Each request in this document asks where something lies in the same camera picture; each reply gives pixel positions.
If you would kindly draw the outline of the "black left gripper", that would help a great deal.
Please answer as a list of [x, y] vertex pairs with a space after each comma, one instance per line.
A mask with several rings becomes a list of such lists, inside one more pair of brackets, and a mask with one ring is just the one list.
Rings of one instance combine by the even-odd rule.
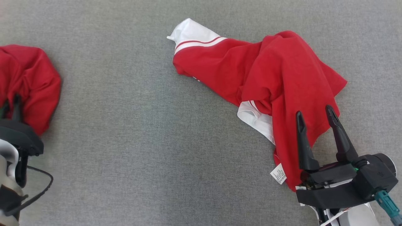
[[44, 144], [33, 128], [22, 123], [22, 100], [16, 94], [13, 100], [12, 120], [8, 117], [9, 101], [0, 108], [0, 138], [11, 143], [23, 156], [39, 156], [44, 153]]

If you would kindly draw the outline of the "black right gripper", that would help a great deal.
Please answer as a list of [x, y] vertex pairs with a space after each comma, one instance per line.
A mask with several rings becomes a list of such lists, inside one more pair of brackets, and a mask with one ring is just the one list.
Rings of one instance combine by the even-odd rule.
[[296, 113], [296, 137], [300, 178], [306, 189], [296, 191], [301, 204], [320, 209], [355, 207], [373, 201], [376, 194], [376, 165], [363, 162], [355, 168], [351, 162], [359, 156], [332, 106], [325, 107], [333, 129], [339, 162], [320, 167], [313, 157], [307, 126], [301, 111]]

